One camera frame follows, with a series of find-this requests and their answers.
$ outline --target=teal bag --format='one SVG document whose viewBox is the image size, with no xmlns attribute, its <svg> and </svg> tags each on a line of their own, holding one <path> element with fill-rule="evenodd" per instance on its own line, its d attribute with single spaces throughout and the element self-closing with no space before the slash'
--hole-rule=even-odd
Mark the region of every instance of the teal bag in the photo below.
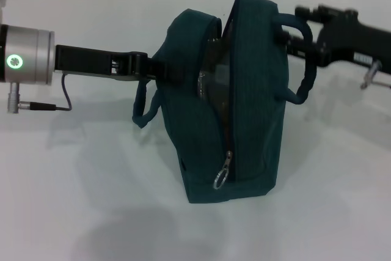
<svg viewBox="0 0 391 261">
<path fill-rule="evenodd" d="M 184 82 L 172 86 L 157 81 L 146 114 L 148 81 L 139 82 L 133 121 L 142 128 L 161 107 L 190 203 L 262 196 L 276 184 L 285 102 L 303 103 L 316 77 L 316 66 L 308 62 L 297 93 L 288 88 L 287 52 L 274 42 L 274 31 L 282 25 L 298 29 L 306 42 L 312 42 L 307 23 L 280 14 L 271 1 L 235 0 L 222 36 L 220 19 L 186 10 L 171 24 L 153 56 L 184 70 Z M 215 109 L 197 95 L 197 85 L 208 41 L 227 34 L 230 79 L 225 135 Z"/>
</svg>

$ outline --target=white table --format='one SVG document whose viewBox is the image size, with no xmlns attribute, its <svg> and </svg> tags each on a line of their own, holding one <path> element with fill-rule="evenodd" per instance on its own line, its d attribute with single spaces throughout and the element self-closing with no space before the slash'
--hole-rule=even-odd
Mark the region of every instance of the white table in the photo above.
<svg viewBox="0 0 391 261">
<path fill-rule="evenodd" d="M 287 13 L 354 7 L 391 30 L 391 0 L 273 1 Z M 184 9 L 225 23 L 232 4 L 9 0 L 4 23 L 53 30 L 57 44 L 153 54 Z M 292 88 L 303 70 L 291 59 Z M 210 205 L 188 203 L 161 113 L 143 130 L 131 122 L 137 83 L 68 76 L 72 112 L 19 115 L 6 114 L 1 84 L 0 260 L 391 260 L 391 93 L 361 92 L 364 73 L 319 70 L 308 102 L 287 106 L 277 186 Z M 65 105 L 59 80 L 22 85 L 21 97 Z"/>
</svg>

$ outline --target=bag handle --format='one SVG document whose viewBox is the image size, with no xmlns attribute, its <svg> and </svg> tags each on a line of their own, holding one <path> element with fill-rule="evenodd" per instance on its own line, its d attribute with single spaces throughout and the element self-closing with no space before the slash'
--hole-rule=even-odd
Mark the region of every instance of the bag handle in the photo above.
<svg viewBox="0 0 391 261">
<path fill-rule="evenodd" d="M 312 43 L 313 36 L 310 26 L 305 21 L 294 15 L 279 13 L 272 19 L 272 24 L 275 26 L 275 29 L 282 29 L 281 26 L 295 28 L 301 32 L 305 42 Z M 310 60 L 306 59 L 304 78 L 301 81 L 301 85 L 299 86 L 296 94 L 289 88 L 285 88 L 284 90 L 279 89 L 276 91 L 276 98 L 284 99 L 296 105 L 303 104 L 308 98 L 309 92 L 313 87 L 313 83 L 315 82 L 315 78 L 316 65 L 313 64 Z"/>
<path fill-rule="evenodd" d="M 132 120 L 139 128 L 145 127 L 157 115 L 161 106 L 159 92 L 156 90 L 151 101 L 150 109 L 144 114 L 148 83 L 149 81 L 139 81 L 136 98 L 134 99 Z"/>
</svg>

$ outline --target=silver cylinder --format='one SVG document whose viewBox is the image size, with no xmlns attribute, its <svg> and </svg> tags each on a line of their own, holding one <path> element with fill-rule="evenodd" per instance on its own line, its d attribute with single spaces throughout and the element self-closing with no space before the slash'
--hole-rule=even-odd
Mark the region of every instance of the silver cylinder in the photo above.
<svg viewBox="0 0 391 261">
<path fill-rule="evenodd" d="M 5 81 L 50 85 L 53 71 L 54 32 L 9 26 Z"/>
<path fill-rule="evenodd" d="M 11 83 L 8 94 L 8 113 L 19 113 L 19 84 Z"/>
</svg>

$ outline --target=zipper pull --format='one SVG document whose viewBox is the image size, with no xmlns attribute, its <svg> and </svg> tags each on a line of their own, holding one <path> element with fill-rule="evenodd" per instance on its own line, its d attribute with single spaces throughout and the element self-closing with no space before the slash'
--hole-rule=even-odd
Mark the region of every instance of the zipper pull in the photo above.
<svg viewBox="0 0 391 261">
<path fill-rule="evenodd" d="M 214 189 L 220 189 L 225 181 L 228 178 L 228 173 L 230 172 L 230 163 L 232 160 L 232 152 L 227 152 L 227 157 L 225 158 L 224 165 L 222 166 L 222 169 L 217 174 L 216 178 L 214 179 L 213 188 Z"/>
</svg>

